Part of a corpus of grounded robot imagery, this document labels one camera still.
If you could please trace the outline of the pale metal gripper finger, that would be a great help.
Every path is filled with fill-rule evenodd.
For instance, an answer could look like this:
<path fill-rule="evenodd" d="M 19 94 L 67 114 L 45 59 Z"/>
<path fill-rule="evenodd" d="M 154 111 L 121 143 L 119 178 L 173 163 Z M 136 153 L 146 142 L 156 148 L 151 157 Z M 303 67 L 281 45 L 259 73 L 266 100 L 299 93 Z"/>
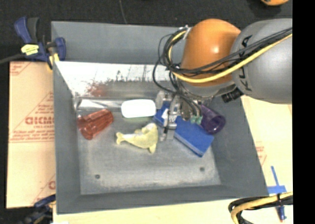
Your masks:
<path fill-rule="evenodd" d="M 174 133 L 177 128 L 177 116 L 169 116 L 166 125 L 166 140 L 173 140 Z"/>
<path fill-rule="evenodd" d="M 164 141 L 167 137 L 167 129 L 168 126 L 168 120 L 167 119 L 163 119 L 163 121 L 160 123 L 159 126 L 159 140 L 160 141 Z"/>

